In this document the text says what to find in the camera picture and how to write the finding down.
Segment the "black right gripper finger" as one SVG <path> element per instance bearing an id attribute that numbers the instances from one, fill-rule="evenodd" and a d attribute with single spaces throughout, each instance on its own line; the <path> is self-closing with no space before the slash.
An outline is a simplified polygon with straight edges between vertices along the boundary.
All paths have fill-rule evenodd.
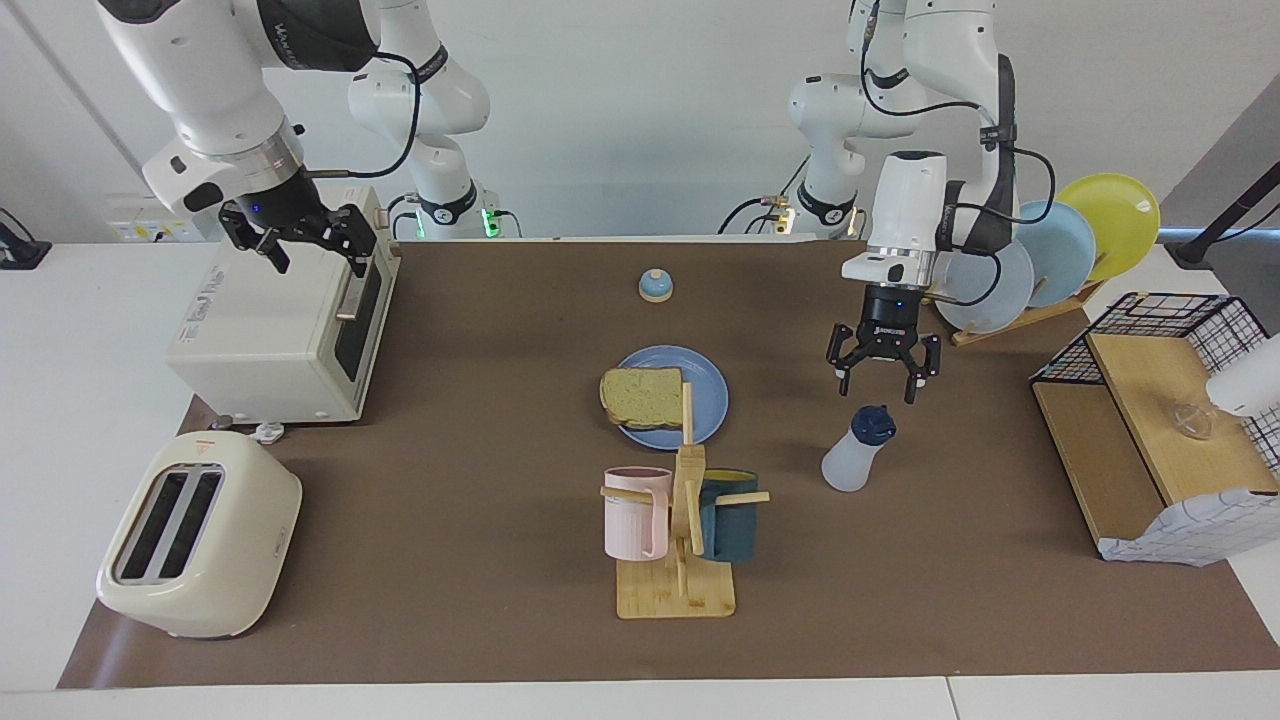
<path id="1" fill-rule="evenodd" d="M 356 277 L 365 278 L 378 242 L 375 229 L 355 205 L 321 210 L 308 215 L 308 242 L 340 255 Z"/>
<path id="2" fill-rule="evenodd" d="M 218 220 L 236 249 L 268 259 L 280 274 L 288 272 L 291 260 L 279 245 L 282 237 L 278 229 L 260 232 L 238 205 L 221 205 Z"/>

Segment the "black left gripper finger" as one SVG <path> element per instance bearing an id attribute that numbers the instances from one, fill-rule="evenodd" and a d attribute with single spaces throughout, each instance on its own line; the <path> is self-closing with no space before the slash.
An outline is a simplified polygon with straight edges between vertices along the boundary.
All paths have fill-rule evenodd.
<path id="1" fill-rule="evenodd" d="M 872 356 L 872 342 L 868 331 L 859 325 L 835 325 L 826 350 L 826 361 L 833 368 L 838 379 L 838 393 L 849 395 L 850 372 L 854 366 Z"/>
<path id="2" fill-rule="evenodd" d="M 916 401 L 916 393 L 928 379 L 940 374 L 942 343 L 937 334 L 927 334 L 918 343 L 924 351 L 924 360 L 919 363 L 913 354 L 913 348 L 905 350 L 905 366 L 908 369 L 908 383 L 905 387 L 905 404 Z"/>

